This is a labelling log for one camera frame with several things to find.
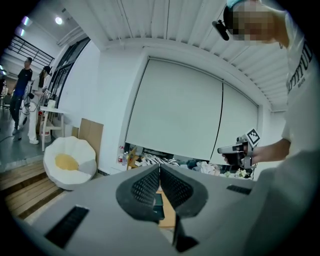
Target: gray floor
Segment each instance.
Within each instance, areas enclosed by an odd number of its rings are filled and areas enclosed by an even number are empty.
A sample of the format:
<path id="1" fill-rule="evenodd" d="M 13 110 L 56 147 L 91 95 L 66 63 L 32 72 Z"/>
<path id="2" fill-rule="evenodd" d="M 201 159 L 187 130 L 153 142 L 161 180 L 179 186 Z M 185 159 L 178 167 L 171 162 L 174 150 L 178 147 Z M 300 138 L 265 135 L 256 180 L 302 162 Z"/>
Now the gray floor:
<path id="1" fill-rule="evenodd" d="M 15 127 L 13 119 L 10 117 L 8 109 L 0 110 L 0 141 L 7 136 L 12 136 Z M 20 166 L 25 166 L 43 159 L 43 152 L 41 149 L 41 140 L 38 145 L 29 143 L 28 138 L 29 123 L 25 124 L 24 129 L 21 131 L 21 140 L 16 141 L 15 138 L 9 137 L 0 142 L 0 173 Z"/>

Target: roller blind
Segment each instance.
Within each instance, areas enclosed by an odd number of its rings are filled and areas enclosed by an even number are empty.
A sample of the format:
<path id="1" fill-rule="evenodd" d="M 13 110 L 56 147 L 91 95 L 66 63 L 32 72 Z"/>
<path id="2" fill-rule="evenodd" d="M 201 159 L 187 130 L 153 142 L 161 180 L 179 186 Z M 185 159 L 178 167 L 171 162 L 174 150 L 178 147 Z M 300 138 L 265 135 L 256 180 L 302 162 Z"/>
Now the roller blind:
<path id="1" fill-rule="evenodd" d="M 225 165 L 217 149 L 235 144 L 237 137 L 251 128 L 257 128 L 257 125 L 258 107 L 240 92 L 224 84 L 221 123 L 211 162 Z"/>
<path id="2" fill-rule="evenodd" d="M 222 105 L 222 83 L 203 72 L 149 60 L 126 142 L 170 154 L 210 160 Z"/>

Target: woman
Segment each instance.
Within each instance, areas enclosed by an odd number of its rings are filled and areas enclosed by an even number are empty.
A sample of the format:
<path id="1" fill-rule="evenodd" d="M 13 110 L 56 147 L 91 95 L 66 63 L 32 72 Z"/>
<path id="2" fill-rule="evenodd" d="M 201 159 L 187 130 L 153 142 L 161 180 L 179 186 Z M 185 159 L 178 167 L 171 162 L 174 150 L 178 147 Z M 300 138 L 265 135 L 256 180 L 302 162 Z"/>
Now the woman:
<path id="1" fill-rule="evenodd" d="M 40 101 L 44 97 L 45 93 L 43 92 L 43 87 L 45 83 L 45 78 L 50 73 L 50 67 L 45 66 L 41 73 L 35 78 L 35 80 L 31 84 L 31 91 L 28 94 L 29 99 L 29 113 L 26 110 L 26 107 L 23 107 L 21 112 L 21 117 L 19 120 L 19 127 L 23 127 L 24 123 L 26 123 L 26 117 L 29 114 L 29 142 L 31 144 L 38 144 L 39 141 L 37 140 L 36 135 L 36 126 L 38 121 L 38 112 L 40 108 Z"/>

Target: black mesh cover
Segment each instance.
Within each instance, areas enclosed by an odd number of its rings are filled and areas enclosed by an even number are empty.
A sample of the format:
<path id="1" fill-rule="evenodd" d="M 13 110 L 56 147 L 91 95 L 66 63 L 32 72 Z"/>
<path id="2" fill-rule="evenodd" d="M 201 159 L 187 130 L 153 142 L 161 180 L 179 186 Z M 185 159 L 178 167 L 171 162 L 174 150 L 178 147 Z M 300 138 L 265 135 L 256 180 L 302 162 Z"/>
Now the black mesh cover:
<path id="1" fill-rule="evenodd" d="M 200 182 L 176 171 L 177 168 L 182 169 L 161 164 L 161 188 L 180 219 L 194 217 L 205 206 L 208 191 Z"/>
<path id="2" fill-rule="evenodd" d="M 131 193 L 139 203 L 153 208 L 155 193 L 159 188 L 159 170 L 155 169 L 148 175 L 136 181 L 131 189 Z"/>
<path id="3" fill-rule="evenodd" d="M 120 207 L 132 218 L 159 223 L 160 217 L 153 211 L 154 199 L 159 188 L 159 165 L 154 164 L 141 168 L 144 168 L 145 171 L 119 185 L 115 197 Z"/>
<path id="4" fill-rule="evenodd" d="M 161 187 L 174 209 L 187 201 L 194 192 L 192 186 L 171 174 L 165 168 L 161 169 L 160 180 Z"/>

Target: cardboard box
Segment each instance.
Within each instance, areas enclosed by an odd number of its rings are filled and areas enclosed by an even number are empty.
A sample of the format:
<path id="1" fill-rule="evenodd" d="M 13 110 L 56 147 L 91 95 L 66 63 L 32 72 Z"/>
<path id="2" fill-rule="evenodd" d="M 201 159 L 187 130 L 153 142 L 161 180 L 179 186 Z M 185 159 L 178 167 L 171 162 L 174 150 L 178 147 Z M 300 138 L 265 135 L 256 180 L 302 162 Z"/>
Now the cardboard box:
<path id="1" fill-rule="evenodd" d="M 74 127 L 74 126 L 72 127 L 71 136 L 78 138 L 78 136 L 79 136 L 79 128 L 78 127 Z"/>
<path id="2" fill-rule="evenodd" d="M 86 140 L 95 151 L 96 164 L 99 164 L 100 145 L 104 125 L 82 118 L 78 138 Z"/>

